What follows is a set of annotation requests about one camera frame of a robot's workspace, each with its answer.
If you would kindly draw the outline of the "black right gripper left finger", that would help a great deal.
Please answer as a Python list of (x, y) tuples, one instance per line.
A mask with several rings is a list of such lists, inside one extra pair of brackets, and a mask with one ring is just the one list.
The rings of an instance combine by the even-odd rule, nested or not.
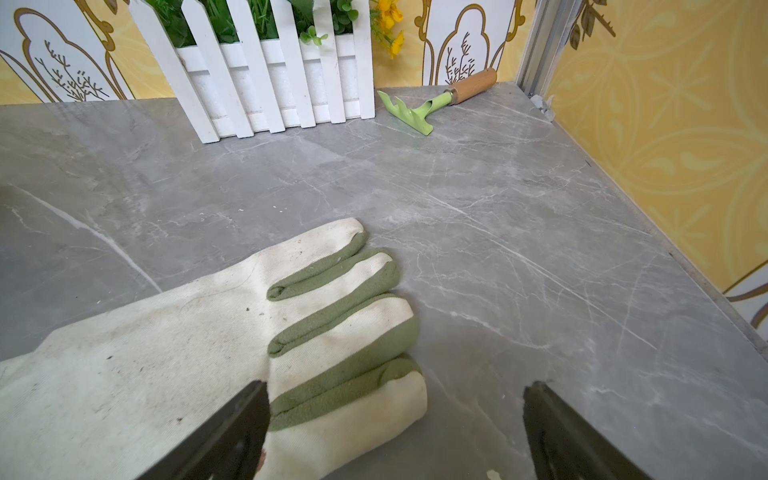
[(252, 381), (141, 477), (252, 479), (269, 421), (267, 384)]

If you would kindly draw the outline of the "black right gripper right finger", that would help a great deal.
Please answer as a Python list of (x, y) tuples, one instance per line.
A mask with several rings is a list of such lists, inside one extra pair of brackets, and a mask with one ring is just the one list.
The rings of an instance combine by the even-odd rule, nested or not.
[(523, 399), (538, 479), (650, 479), (546, 383), (527, 386)]

